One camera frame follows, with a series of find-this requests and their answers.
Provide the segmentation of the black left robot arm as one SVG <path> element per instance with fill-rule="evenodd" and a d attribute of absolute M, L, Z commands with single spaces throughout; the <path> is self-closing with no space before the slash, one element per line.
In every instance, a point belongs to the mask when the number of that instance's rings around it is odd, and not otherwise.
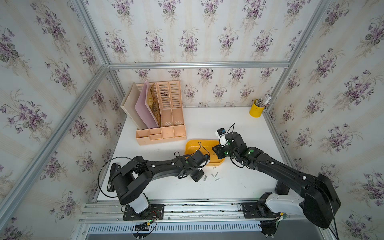
<path fill-rule="evenodd" d="M 187 155 L 175 153 L 173 159 L 157 162 L 137 156 L 111 175 L 112 186 L 121 205 L 128 205 L 135 214 L 141 214 L 150 208 L 144 190 L 151 181 L 167 177 L 191 177 L 198 182 L 204 175 L 203 167 L 210 159 L 210 154 L 199 150 Z"/>

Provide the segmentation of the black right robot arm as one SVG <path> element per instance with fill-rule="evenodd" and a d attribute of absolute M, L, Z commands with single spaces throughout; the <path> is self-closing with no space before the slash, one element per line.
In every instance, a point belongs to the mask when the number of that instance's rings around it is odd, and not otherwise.
<path fill-rule="evenodd" d="M 264 173 L 299 194 L 304 216 L 314 225 L 326 229 L 335 220 L 341 201 L 332 181 L 325 175 L 313 176 L 291 168 L 256 147 L 248 147 L 237 132 L 215 132 L 219 144 L 213 151 L 219 159 L 230 158 L 239 168 Z"/>

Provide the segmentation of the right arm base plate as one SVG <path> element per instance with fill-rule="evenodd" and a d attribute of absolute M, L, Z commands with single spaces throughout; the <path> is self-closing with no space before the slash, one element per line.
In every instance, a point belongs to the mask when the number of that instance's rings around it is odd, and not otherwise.
<path fill-rule="evenodd" d="M 281 213 L 273 213 L 266 204 L 241 203 L 240 211 L 243 212 L 245 219 L 279 219 Z"/>

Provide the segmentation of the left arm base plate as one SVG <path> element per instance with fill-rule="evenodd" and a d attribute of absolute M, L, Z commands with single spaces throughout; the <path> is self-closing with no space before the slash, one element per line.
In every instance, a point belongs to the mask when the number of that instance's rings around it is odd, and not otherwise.
<path fill-rule="evenodd" d="M 137 214 L 134 209 L 127 205 L 124 210 L 124 221 L 162 220 L 164 218 L 164 204 L 152 204 L 142 213 Z"/>

